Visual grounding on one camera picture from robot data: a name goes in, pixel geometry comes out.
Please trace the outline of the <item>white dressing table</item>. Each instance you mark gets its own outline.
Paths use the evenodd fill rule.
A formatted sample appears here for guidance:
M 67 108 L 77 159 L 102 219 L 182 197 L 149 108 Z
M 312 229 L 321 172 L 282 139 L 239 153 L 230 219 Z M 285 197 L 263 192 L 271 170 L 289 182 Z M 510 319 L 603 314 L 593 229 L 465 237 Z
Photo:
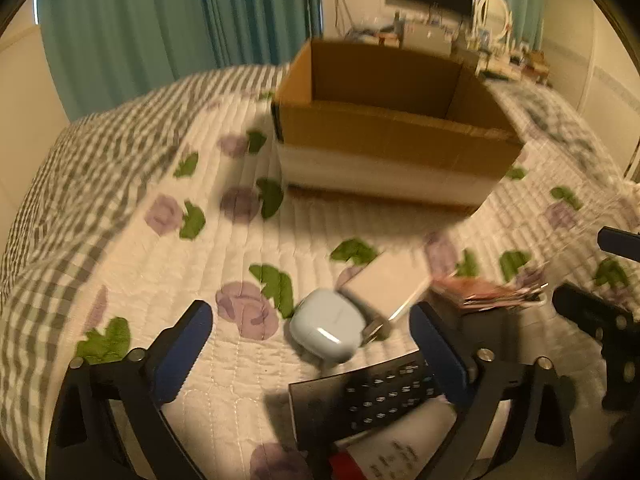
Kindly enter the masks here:
M 484 51 L 469 47 L 465 38 L 458 37 L 451 41 L 451 57 L 478 78 L 529 81 L 544 86 L 549 83 L 550 67 L 542 51 Z

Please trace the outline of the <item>white tube red cap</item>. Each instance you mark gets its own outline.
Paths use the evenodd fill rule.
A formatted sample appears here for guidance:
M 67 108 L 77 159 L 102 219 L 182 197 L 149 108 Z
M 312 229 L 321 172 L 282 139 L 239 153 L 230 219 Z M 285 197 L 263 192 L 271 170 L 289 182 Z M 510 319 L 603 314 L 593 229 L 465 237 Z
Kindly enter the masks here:
M 415 479 L 454 426 L 444 396 L 426 400 L 392 424 L 330 458 L 332 479 Z

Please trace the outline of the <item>open cardboard box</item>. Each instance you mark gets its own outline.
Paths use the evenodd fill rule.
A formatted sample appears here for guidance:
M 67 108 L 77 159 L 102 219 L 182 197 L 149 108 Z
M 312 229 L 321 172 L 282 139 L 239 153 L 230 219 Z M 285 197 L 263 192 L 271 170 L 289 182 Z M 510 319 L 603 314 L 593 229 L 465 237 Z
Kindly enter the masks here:
M 464 64 L 373 44 L 307 41 L 271 114 L 285 180 L 334 195 L 473 211 L 523 148 Z

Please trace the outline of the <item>teal curtain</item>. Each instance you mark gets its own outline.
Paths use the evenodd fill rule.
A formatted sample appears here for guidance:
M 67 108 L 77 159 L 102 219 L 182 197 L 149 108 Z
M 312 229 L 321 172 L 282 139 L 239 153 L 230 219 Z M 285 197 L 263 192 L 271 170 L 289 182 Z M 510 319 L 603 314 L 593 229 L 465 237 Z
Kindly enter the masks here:
M 321 32 L 320 0 L 37 0 L 69 120 L 185 76 L 278 65 Z

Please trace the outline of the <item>grey checked blanket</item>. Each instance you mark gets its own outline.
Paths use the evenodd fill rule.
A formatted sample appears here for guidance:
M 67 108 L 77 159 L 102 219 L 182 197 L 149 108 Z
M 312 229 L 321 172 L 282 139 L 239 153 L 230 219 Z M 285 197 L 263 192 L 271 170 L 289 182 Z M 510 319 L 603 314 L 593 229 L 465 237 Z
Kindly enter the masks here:
M 1 437 L 34 479 L 51 367 L 79 289 L 148 192 L 168 171 L 195 116 L 220 96 L 277 87 L 279 65 L 187 76 L 72 122 L 36 172 L 1 259 Z

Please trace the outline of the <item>light blue earbuds case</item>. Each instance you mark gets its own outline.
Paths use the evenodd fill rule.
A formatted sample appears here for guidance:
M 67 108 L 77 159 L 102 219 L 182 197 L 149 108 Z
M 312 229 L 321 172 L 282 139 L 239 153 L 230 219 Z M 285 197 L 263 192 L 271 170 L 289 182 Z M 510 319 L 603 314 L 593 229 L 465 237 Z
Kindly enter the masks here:
M 366 320 L 350 301 L 333 289 L 320 288 L 295 308 L 292 338 L 323 361 L 344 363 L 357 352 Z

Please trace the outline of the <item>floral quilted bedspread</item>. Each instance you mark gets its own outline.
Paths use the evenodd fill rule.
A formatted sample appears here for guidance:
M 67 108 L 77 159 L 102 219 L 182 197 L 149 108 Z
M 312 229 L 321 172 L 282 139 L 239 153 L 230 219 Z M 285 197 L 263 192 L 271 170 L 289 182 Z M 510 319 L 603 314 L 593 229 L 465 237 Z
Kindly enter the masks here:
M 286 389 L 326 374 L 288 339 L 294 306 L 344 283 L 382 252 L 498 284 L 573 282 L 639 307 L 639 267 L 601 252 L 604 226 L 639 226 L 638 185 L 555 91 L 491 81 L 523 151 L 471 217 L 416 205 L 296 195 L 282 177 L 274 89 L 220 96 L 194 118 L 79 289 L 51 367 L 48 443 L 68 362 L 116 361 L 145 347 L 190 303 L 212 307 L 212 336 L 165 414 L 211 479 L 305 478 Z

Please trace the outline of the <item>white power adapter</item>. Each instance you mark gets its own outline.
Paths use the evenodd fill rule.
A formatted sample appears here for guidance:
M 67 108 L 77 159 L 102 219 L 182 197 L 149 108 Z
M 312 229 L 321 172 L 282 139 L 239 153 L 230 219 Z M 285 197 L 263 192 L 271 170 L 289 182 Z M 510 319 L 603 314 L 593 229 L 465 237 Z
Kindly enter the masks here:
M 386 339 L 431 283 L 423 254 L 382 252 L 337 289 L 366 319 L 362 344 Z

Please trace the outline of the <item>black remote control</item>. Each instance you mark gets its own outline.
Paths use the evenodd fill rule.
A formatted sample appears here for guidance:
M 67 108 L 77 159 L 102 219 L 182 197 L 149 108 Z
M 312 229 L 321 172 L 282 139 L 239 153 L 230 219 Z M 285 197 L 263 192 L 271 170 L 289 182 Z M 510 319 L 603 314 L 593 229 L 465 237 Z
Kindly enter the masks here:
M 297 448 L 309 451 L 383 427 L 440 395 L 422 353 L 288 386 Z

